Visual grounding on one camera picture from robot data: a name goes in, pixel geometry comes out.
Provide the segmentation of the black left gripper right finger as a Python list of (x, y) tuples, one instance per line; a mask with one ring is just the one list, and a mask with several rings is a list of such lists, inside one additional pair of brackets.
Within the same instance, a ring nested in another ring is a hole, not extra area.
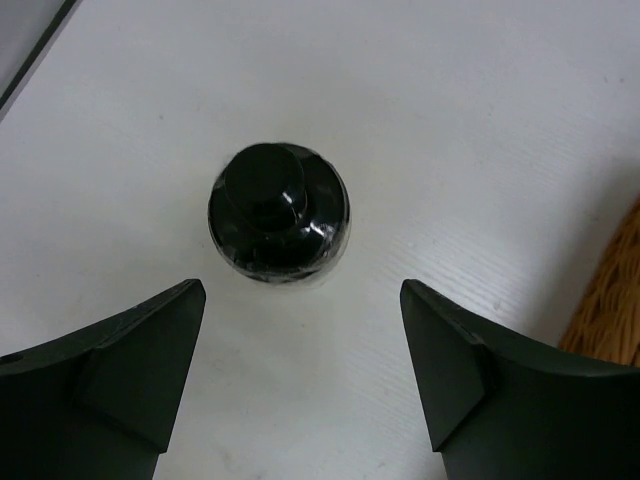
[(432, 449), (451, 479), (635, 479), (639, 372), (533, 340), (420, 281), (400, 291)]

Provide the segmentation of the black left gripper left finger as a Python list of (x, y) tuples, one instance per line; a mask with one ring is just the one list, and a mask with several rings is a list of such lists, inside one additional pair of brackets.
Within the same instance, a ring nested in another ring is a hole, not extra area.
[(1, 358), (4, 479), (150, 479), (203, 319), (200, 280)]

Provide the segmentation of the small black knob shaker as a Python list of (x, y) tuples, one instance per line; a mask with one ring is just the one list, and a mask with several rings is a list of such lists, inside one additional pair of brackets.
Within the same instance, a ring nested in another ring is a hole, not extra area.
[(346, 185), (319, 153), (292, 143), (257, 143), (236, 153), (208, 201), (210, 234), (222, 258), (251, 280), (286, 285), (327, 274), (346, 248)]

